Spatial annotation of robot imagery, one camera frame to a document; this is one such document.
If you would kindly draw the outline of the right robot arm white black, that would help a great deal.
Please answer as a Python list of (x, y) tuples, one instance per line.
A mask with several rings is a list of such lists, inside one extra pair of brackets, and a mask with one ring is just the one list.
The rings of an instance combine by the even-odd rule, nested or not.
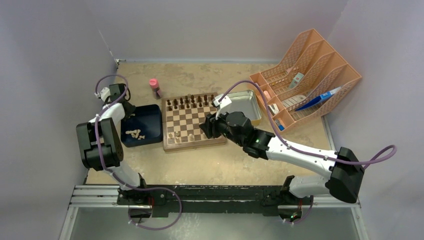
[(281, 140), (274, 133), (254, 127), (240, 111), (208, 114), (199, 127), (208, 139), (225, 137), (253, 158), (282, 161), (314, 172), (313, 176), (286, 178), (280, 196), (288, 204), (326, 194), (350, 204), (358, 200), (365, 170), (349, 148), (321, 150)]

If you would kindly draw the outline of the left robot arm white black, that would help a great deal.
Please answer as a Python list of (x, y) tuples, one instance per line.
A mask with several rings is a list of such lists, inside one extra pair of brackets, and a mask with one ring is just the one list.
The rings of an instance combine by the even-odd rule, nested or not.
[(116, 125), (127, 119), (136, 109), (124, 97), (116, 104), (112, 102), (125, 91), (124, 83), (111, 84), (100, 92), (103, 100), (103, 114), (76, 126), (76, 134), (81, 162), (87, 169), (109, 174), (119, 184), (119, 198), (134, 201), (138, 205), (146, 203), (149, 191), (142, 176), (124, 161), (124, 151)]

